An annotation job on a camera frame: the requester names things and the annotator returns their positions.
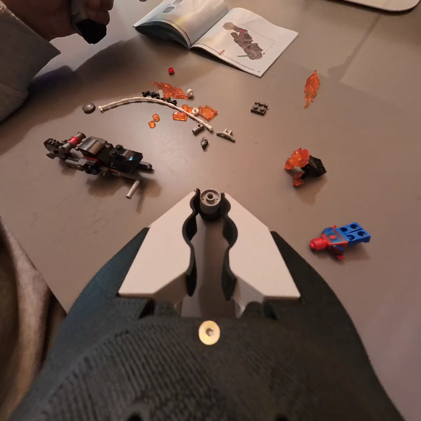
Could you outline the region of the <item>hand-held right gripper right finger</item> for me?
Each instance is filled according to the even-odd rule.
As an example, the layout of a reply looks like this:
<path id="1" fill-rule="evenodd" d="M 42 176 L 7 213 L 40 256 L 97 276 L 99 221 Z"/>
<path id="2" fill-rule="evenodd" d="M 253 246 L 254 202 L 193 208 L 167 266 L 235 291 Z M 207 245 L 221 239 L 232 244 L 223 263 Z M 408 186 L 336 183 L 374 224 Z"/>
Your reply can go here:
<path id="1" fill-rule="evenodd" d="M 270 229 L 233 197 L 221 194 L 224 253 L 221 286 L 242 316 L 249 303 L 297 300 L 300 292 Z"/>

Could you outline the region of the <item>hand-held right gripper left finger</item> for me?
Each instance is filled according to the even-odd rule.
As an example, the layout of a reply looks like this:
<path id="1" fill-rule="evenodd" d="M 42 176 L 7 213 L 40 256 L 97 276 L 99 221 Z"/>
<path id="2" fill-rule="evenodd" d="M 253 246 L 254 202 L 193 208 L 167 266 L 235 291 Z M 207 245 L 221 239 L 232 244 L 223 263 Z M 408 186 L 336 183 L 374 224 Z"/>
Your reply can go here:
<path id="1" fill-rule="evenodd" d="M 195 189 L 154 221 L 118 291 L 122 297 L 185 298 L 193 296 L 197 267 L 192 238 L 200 190 Z"/>

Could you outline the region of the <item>grey round lego piece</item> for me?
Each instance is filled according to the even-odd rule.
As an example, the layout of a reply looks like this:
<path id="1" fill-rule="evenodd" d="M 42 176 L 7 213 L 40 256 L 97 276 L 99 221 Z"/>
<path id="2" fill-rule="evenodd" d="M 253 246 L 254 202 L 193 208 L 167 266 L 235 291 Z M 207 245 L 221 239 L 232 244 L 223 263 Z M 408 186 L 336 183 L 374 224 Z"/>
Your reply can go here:
<path id="1" fill-rule="evenodd" d="M 221 194 L 215 189 L 205 189 L 200 194 L 200 211 L 205 215 L 219 212 Z"/>

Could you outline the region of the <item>instruction booklet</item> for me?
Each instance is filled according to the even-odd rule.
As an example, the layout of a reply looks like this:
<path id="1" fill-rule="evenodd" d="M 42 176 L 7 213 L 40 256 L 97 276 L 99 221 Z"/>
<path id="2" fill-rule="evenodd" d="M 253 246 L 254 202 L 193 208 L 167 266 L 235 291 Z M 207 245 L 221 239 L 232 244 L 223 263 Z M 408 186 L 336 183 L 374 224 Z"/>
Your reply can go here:
<path id="1" fill-rule="evenodd" d="M 198 48 L 241 71 L 262 77 L 298 37 L 222 0 L 167 0 L 134 25 L 140 34 Z"/>

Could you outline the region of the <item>black lego motorcycle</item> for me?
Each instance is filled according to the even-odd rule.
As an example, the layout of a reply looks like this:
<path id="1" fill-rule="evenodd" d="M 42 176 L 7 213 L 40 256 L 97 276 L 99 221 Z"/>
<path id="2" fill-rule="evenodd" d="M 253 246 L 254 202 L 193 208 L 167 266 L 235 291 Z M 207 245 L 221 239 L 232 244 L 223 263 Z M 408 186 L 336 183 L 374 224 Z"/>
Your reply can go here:
<path id="1" fill-rule="evenodd" d="M 80 132 L 65 141 L 49 138 L 43 144 L 50 159 L 57 158 L 63 165 L 89 175 L 140 181 L 142 172 L 153 172 L 142 153 Z"/>

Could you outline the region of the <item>person's left forearm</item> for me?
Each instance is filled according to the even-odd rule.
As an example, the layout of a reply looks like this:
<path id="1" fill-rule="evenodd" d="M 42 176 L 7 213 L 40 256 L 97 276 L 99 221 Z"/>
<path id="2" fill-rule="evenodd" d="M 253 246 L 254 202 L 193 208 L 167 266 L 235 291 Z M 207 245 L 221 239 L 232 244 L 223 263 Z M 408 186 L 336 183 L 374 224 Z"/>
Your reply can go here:
<path id="1" fill-rule="evenodd" d="M 60 51 L 0 3 L 0 120 L 26 100 L 35 75 Z"/>

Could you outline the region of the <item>orange lego flame piece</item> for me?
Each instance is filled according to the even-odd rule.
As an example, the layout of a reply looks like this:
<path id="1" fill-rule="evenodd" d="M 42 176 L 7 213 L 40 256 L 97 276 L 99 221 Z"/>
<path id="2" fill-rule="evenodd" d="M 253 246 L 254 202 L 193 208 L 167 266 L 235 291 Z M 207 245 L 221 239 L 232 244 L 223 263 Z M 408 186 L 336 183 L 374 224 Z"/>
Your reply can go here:
<path id="1" fill-rule="evenodd" d="M 164 94 L 164 98 L 178 98 L 178 99 L 189 99 L 189 96 L 187 93 L 185 93 L 181 88 L 174 87 L 168 83 L 165 82 L 152 82 L 153 85 L 155 85 L 158 90 L 162 90 Z"/>

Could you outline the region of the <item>long orange lego flame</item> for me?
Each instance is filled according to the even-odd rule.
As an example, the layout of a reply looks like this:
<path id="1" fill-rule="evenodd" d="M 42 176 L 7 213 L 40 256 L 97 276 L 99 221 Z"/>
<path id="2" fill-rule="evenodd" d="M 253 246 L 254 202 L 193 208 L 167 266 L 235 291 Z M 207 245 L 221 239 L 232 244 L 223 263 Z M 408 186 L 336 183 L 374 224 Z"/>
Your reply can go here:
<path id="1" fill-rule="evenodd" d="M 313 73 L 307 78 L 304 86 L 304 108 L 307 109 L 311 103 L 313 103 L 315 97 L 317 96 L 320 85 L 320 79 L 317 70 L 314 70 Z"/>

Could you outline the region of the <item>person's left hand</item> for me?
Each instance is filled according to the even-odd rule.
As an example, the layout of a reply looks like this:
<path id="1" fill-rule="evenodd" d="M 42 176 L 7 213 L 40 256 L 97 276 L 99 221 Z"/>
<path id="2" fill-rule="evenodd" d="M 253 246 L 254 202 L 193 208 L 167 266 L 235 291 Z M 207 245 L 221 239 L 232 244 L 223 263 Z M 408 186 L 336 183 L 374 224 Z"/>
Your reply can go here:
<path id="1" fill-rule="evenodd" d="M 70 0 L 4 0 L 8 10 L 47 41 L 75 33 Z M 87 17 L 107 25 L 113 0 L 87 0 Z"/>

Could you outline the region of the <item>red blue minifigure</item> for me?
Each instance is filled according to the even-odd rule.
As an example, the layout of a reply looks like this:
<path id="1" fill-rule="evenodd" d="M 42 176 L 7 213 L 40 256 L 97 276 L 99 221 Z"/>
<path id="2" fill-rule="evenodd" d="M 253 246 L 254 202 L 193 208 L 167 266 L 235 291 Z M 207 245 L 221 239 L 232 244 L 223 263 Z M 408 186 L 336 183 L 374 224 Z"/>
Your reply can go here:
<path id="1" fill-rule="evenodd" d="M 329 251 L 337 260 L 344 259 L 345 251 L 360 243 L 369 243 L 371 235 L 357 222 L 324 229 L 321 235 L 310 241 L 312 251 Z"/>

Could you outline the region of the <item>orange flame minifigure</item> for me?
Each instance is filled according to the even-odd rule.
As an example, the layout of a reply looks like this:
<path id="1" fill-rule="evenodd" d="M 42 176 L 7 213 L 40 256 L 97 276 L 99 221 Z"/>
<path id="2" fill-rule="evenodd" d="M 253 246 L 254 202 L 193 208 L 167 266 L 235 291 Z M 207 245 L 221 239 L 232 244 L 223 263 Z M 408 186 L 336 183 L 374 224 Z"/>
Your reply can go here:
<path id="1" fill-rule="evenodd" d="M 327 173 L 323 162 L 308 149 L 298 148 L 286 160 L 284 169 L 293 176 L 293 187 L 301 186 L 308 178 L 319 178 Z"/>

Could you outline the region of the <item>person's grey sweater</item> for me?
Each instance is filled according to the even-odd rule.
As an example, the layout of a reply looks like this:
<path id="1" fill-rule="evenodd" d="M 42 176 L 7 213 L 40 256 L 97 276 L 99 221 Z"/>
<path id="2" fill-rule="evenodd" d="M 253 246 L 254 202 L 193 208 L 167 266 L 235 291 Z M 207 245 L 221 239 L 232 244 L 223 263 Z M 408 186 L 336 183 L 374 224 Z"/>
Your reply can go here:
<path id="1" fill-rule="evenodd" d="M 0 419 L 42 369 L 66 313 L 10 230 L 0 224 Z"/>

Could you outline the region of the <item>white laptop stand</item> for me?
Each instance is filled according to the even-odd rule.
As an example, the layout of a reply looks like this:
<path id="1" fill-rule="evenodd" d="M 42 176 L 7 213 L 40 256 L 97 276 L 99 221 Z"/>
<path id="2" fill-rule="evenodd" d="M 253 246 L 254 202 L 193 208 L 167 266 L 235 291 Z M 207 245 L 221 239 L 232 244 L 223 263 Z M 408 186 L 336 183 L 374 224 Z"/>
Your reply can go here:
<path id="1" fill-rule="evenodd" d="M 420 0 L 344 0 L 344 2 L 386 12 L 406 12 L 416 7 Z"/>

